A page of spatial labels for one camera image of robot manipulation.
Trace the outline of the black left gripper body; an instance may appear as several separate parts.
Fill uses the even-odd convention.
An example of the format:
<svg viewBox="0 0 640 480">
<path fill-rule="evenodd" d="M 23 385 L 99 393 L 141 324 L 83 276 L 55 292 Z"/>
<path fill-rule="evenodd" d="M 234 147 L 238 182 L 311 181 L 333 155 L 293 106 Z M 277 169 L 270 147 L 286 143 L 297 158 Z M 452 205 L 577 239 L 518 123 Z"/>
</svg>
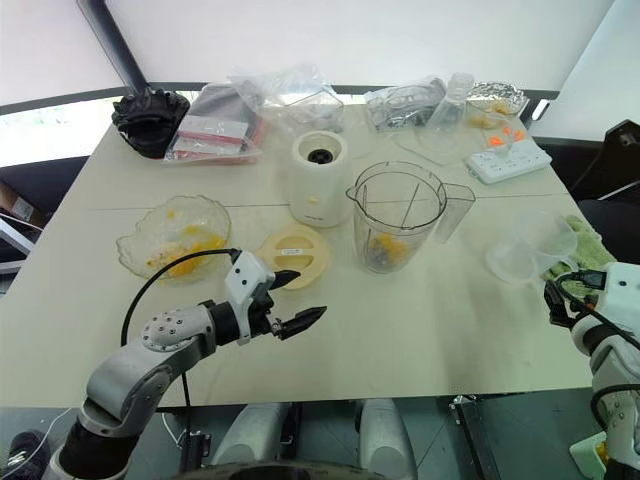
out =
<svg viewBox="0 0 640 480">
<path fill-rule="evenodd" d="M 284 340 L 284 322 L 271 312 L 273 307 L 274 301 L 268 292 L 252 300 L 248 310 L 251 339 L 270 334 Z"/>
</svg>

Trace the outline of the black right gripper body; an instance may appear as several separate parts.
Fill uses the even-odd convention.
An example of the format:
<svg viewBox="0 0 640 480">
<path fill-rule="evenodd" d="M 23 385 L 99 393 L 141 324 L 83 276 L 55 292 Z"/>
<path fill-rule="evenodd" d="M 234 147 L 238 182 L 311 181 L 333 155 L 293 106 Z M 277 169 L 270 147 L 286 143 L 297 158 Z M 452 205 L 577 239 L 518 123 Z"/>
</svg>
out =
<svg viewBox="0 0 640 480">
<path fill-rule="evenodd" d="M 551 325 L 573 325 L 573 318 L 567 313 L 565 298 L 554 281 L 545 281 L 543 298 L 549 310 L 549 323 Z"/>
</svg>

